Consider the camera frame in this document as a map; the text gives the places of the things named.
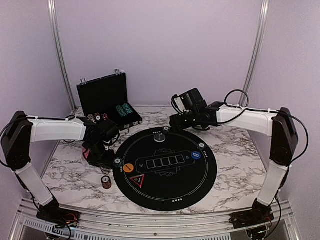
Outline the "green 50 chip stack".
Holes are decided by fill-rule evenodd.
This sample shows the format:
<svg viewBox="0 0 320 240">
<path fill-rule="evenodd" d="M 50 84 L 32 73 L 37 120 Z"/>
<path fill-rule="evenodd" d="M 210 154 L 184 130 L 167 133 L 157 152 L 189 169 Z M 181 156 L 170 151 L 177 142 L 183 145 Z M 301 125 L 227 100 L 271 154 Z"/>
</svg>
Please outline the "green 50 chip stack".
<svg viewBox="0 0 320 240">
<path fill-rule="evenodd" d="M 114 168 L 121 168 L 123 166 L 124 162 L 120 157 L 116 157 L 113 161 L 113 167 Z"/>
</svg>

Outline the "clear acrylic dealer button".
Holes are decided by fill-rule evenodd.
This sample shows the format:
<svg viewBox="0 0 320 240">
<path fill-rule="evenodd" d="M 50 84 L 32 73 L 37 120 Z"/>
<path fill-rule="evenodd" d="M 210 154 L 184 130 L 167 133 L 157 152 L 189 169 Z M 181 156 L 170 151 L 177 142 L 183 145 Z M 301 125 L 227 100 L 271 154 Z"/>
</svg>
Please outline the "clear acrylic dealer button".
<svg viewBox="0 0 320 240">
<path fill-rule="evenodd" d="M 154 135 L 153 139 L 157 143 L 163 143 L 166 140 L 166 136 L 163 133 L 157 133 Z"/>
</svg>

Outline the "orange big blind button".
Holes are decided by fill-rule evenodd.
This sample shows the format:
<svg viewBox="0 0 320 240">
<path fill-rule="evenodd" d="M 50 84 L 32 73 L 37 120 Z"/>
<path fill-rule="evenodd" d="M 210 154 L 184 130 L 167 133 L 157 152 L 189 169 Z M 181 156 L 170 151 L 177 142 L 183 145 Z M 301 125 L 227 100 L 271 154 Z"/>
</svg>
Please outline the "orange big blind button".
<svg viewBox="0 0 320 240">
<path fill-rule="evenodd" d="M 127 163 L 123 166 L 123 171 L 125 173 L 132 173 L 134 171 L 135 167 L 133 164 L 131 163 Z"/>
</svg>

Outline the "blue small blind button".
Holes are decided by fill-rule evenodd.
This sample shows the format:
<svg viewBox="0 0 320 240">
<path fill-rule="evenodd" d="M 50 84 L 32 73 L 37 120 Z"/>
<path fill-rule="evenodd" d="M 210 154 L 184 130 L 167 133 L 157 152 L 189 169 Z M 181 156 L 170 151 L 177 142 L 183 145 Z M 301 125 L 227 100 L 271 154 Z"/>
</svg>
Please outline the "blue small blind button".
<svg viewBox="0 0 320 240">
<path fill-rule="evenodd" d="M 202 155 L 201 155 L 201 153 L 198 152 L 198 151 L 193 151 L 193 152 L 191 153 L 191 157 L 192 157 L 194 160 L 200 160 L 201 157 L 202 157 Z"/>
</svg>

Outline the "red triangular all-in marker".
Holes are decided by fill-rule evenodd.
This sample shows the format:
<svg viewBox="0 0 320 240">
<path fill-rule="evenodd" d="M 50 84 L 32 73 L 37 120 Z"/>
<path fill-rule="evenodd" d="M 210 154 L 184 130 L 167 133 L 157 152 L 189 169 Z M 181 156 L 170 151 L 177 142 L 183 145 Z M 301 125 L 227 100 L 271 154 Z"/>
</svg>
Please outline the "red triangular all-in marker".
<svg viewBox="0 0 320 240">
<path fill-rule="evenodd" d="M 145 175 L 144 175 L 144 174 L 136 175 L 136 176 L 133 176 L 133 177 L 130 178 L 130 180 L 131 180 L 133 183 L 137 184 L 140 189 L 141 189 L 142 186 L 143 186 L 144 179 L 145 179 Z"/>
</svg>

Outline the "white black chip stack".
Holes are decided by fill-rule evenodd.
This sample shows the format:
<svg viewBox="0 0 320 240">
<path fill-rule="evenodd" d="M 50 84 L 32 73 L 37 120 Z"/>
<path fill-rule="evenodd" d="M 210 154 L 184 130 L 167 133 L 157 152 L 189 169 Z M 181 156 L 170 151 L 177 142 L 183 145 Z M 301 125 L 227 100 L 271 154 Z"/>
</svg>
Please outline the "white black chip stack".
<svg viewBox="0 0 320 240">
<path fill-rule="evenodd" d="M 110 168 L 101 167 L 100 170 L 104 175 L 108 175 L 112 172 L 112 169 L 110 169 Z"/>
</svg>

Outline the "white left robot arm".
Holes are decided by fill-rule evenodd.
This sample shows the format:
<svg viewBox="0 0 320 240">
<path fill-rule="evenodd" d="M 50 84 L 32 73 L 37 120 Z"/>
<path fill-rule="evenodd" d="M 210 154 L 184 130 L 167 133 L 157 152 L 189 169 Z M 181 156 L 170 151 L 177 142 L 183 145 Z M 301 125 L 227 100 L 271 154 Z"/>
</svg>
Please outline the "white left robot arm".
<svg viewBox="0 0 320 240">
<path fill-rule="evenodd" d="M 106 146 L 120 134 L 117 125 L 110 119 L 92 122 L 86 117 L 66 118 L 39 117 L 17 111 L 0 133 L 0 144 L 4 160 L 0 163 L 11 169 L 22 185 L 36 201 L 44 207 L 44 215 L 53 223 L 63 219 L 54 195 L 44 184 L 31 164 L 30 145 L 46 141 L 81 141 L 90 153 L 100 157 Z"/>
</svg>

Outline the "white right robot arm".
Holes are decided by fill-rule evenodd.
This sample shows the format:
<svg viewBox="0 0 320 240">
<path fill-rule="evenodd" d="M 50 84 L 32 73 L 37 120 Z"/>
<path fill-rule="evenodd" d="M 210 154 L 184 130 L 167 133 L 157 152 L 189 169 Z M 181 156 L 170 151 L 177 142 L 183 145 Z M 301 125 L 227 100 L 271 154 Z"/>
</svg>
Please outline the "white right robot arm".
<svg viewBox="0 0 320 240">
<path fill-rule="evenodd" d="M 206 132 L 210 127 L 221 130 L 247 132 L 266 169 L 260 191 L 248 212 L 247 219 L 258 224 L 267 216 L 267 206 L 277 196 L 286 182 L 294 154 L 299 142 L 294 117 L 289 109 L 256 109 L 216 101 L 207 104 L 205 100 L 192 102 L 175 96 L 171 106 L 176 111 L 169 118 L 169 124 L 176 130 L 193 128 Z"/>
</svg>

